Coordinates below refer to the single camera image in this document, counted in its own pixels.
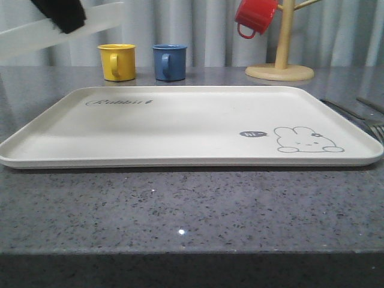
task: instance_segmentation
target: black object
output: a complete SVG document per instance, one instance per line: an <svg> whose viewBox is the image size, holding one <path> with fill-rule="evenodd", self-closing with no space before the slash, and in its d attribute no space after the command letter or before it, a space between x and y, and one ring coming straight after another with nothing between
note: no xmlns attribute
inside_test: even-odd
<svg viewBox="0 0 384 288"><path fill-rule="evenodd" d="M35 6L69 34L85 24L85 11L80 0L31 0Z"/></svg>

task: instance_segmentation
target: blue cup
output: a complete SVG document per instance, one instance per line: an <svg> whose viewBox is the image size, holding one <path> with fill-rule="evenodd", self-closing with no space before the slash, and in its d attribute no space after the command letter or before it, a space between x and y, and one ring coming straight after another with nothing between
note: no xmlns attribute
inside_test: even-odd
<svg viewBox="0 0 384 288"><path fill-rule="evenodd" d="M153 47L155 77L161 81L185 79L185 56L187 47L178 44L159 44Z"/></svg>

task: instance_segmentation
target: tray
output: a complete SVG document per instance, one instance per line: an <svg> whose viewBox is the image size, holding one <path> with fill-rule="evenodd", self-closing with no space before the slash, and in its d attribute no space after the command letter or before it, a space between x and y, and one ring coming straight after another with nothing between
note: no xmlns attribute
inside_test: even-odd
<svg viewBox="0 0 384 288"><path fill-rule="evenodd" d="M304 90L285 86L91 87L0 144L21 169L363 166L382 145Z"/></svg>

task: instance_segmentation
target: curtain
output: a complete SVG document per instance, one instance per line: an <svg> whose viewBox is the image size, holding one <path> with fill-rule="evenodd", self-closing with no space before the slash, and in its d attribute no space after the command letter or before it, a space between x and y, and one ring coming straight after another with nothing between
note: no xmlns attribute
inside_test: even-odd
<svg viewBox="0 0 384 288"><path fill-rule="evenodd" d="M0 65L100 66L97 46L135 44L136 65L152 66L152 45L186 44L187 65L248 66L274 62L281 11L263 34L241 38L234 21L241 0L121 0L124 21ZM82 0L85 8L116 1ZM0 0L0 31L44 16L29 0ZM384 0L322 0L295 11L289 63L312 68L382 65Z"/></svg>

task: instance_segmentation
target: bunny drawing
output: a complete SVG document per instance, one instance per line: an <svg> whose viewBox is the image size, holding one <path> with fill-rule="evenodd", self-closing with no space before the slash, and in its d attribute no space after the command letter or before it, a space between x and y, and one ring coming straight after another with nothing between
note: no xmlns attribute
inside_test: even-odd
<svg viewBox="0 0 384 288"><path fill-rule="evenodd" d="M278 136L280 152L344 152L331 139L308 127L278 127L274 133Z"/></svg>

